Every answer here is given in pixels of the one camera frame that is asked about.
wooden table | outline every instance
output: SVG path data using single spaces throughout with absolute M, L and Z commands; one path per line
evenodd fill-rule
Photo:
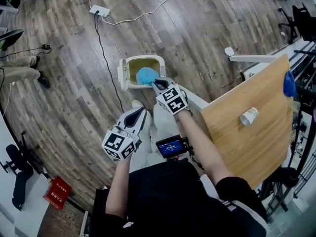
M 283 93 L 287 55 L 238 85 L 201 113 L 212 140 L 228 168 L 256 188 L 285 160 L 292 131 L 291 98 Z M 240 115 L 255 107 L 259 115 L 250 126 Z

beige pants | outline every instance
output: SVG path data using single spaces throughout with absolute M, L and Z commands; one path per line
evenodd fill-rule
M 36 56 L 27 56 L 15 61 L 0 61 L 0 68 L 4 69 L 3 85 L 10 85 L 14 81 L 24 79 L 38 79 L 40 73 L 30 68 L 36 63 Z M 3 71 L 0 69 L 0 84 L 3 80 Z
M 142 143 L 131 156 L 129 173 L 166 161 L 159 152 L 156 142 L 178 134 L 180 132 L 174 116 L 159 104 L 155 104 L 154 123 L 152 123 L 152 117 L 147 111 L 143 130 L 138 134 Z M 179 156 L 180 160 L 183 158 L 188 158 L 191 162 L 188 152 Z

person's leg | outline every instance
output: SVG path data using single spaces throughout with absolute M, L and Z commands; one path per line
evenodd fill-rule
M 133 101 L 132 106 L 134 108 L 143 106 L 139 101 Z M 151 153 L 151 141 L 150 141 L 150 127 L 152 124 L 152 116 L 147 111 L 145 123 L 143 126 L 143 130 L 138 134 L 139 139 L 142 141 L 137 151 L 132 154 L 132 158 L 129 165 L 129 173 L 136 171 L 141 168 L 148 167 L 147 164 L 147 155 Z
M 4 61 L 1 62 L 2 67 L 31 67 L 36 64 L 37 57 L 32 56 L 25 56 L 16 59 L 15 61 Z
M 36 79 L 41 83 L 45 88 L 50 88 L 50 83 L 48 79 L 43 75 L 42 72 L 39 72 L 35 69 L 29 67 L 3 67 L 4 69 L 4 81 L 3 85 L 9 85 L 12 82 L 16 82 L 24 79 Z
M 156 142 L 170 138 L 175 135 L 179 135 L 180 131 L 174 116 L 161 107 L 158 103 L 154 106 L 154 124 L 156 130 L 153 130 L 151 140 L 154 143 L 153 153 L 147 157 L 148 166 L 152 166 L 166 161 L 156 147 Z M 179 159 L 188 158 L 190 160 L 189 153 L 181 154 Z
M 14 81 L 24 79 L 39 79 L 40 72 L 28 67 L 3 67 L 4 81 L 3 85 L 8 85 Z

black shirt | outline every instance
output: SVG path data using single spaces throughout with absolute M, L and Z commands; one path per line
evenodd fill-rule
M 265 209 L 248 183 L 238 177 L 222 179 L 215 189 L 222 200 L 238 200 L 267 220 Z M 221 201 L 209 197 L 195 168 L 187 161 L 168 161 L 132 172 L 129 176 L 128 220 L 98 216 L 98 235 L 249 236 Z M 133 222 L 123 228 L 126 222 Z

blue cloth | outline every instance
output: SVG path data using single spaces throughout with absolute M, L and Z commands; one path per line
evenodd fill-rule
M 291 71 L 286 72 L 283 84 L 283 93 L 287 97 L 293 97 L 296 95 L 296 86 L 294 76 Z
M 141 68 L 140 71 L 136 74 L 136 81 L 139 85 L 148 85 L 150 86 L 156 78 L 159 77 L 159 74 L 156 70 L 152 68 Z

